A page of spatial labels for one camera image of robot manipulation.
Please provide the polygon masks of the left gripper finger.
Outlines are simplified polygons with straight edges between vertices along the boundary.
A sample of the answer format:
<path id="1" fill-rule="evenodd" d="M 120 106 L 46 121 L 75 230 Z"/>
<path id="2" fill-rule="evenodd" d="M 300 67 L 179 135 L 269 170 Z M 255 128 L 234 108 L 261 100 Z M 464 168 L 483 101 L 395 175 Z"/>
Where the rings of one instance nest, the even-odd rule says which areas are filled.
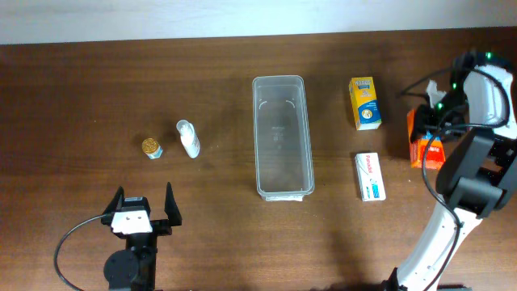
<path id="1" fill-rule="evenodd" d="M 120 209 L 122 203 L 124 202 L 124 189 L 119 186 L 116 194 L 108 204 L 108 206 L 103 211 L 103 214 L 114 213 L 117 209 Z"/>
<path id="2" fill-rule="evenodd" d="M 167 219 L 170 226 L 180 226 L 183 224 L 183 219 L 179 211 L 179 207 L 174 199 L 174 192 L 171 183 L 168 182 L 166 185 L 166 198 L 164 211 L 167 215 Z"/>

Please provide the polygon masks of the orange medicine box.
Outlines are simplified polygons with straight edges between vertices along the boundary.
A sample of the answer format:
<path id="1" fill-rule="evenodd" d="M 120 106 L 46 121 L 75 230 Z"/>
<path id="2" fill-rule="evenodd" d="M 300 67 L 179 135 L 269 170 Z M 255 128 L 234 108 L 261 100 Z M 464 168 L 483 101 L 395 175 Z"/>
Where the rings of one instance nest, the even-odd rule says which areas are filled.
<path id="1" fill-rule="evenodd" d="M 424 134 L 420 134 L 415 129 L 416 110 L 412 109 L 407 114 L 407 129 L 410 147 L 410 166 L 412 168 L 421 168 L 422 161 L 426 163 L 426 169 L 439 170 L 445 163 L 446 157 L 443 149 L 442 141 L 437 137 L 427 151 L 426 158 L 423 158 L 429 140 L 432 138 L 431 132 L 426 130 Z"/>

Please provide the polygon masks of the yellow blue medicine box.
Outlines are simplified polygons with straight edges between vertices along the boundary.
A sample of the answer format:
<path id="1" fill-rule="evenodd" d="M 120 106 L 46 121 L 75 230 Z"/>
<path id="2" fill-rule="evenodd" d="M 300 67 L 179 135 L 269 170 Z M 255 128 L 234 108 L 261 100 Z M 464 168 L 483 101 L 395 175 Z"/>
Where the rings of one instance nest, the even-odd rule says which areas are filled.
<path id="1" fill-rule="evenodd" d="M 352 78 L 348 89 L 355 128 L 358 131 L 378 129 L 382 119 L 373 78 Z"/>

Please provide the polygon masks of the white Panadol box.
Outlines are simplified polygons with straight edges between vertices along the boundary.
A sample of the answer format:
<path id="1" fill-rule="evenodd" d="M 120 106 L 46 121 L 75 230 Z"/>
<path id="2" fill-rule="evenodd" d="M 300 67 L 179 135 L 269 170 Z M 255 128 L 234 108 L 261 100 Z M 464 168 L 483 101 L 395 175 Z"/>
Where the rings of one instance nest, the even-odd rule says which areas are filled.
<path id="1" fill-rule="evenodd" d="M 363 202 L 386 199 L 378 153 L 359 153 L 355 156 L 359 190 Z"/>

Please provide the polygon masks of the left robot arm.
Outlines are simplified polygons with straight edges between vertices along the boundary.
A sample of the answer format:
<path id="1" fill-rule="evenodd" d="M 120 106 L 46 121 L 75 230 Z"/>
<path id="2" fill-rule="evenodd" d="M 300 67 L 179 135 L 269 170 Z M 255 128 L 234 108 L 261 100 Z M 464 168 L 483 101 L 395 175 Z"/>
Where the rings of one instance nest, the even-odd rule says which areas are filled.
<path id="1" fill-rule="evenodd" d="M 117 189 L 101 218 L 103 225 L 125 241 L 125 248 L 110 255 L 103 267 L 110 290 L 155 290 L 158 238 L 172 235 L 172 228 L 183 222 L 170 184 L 166 185 L 164 212 L 166 219 L 152 220 L 146 197 L 126 198 L 124 189 Z"/>

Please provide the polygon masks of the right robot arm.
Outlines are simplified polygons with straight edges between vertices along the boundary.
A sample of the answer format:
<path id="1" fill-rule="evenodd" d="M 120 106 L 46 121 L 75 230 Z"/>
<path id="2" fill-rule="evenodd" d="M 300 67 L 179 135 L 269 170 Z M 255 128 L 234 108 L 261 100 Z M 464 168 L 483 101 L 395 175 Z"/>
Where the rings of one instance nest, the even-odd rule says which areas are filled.
<path id="1" fill-rule="evenodd" d="M 461 243 L 516 191 L 516 118 L 511 89 L 515 69 L 496 53 L 468 51 L 437 74 L 450 75 L 450 91 L 430 85 L 426 102 L 408 116 L 409 138 L 426 137 L 422 154 L 443 138 L 457 141 L 430 183 L 436 205 L 410 256 L 380 287 L 437 290 Z"/>

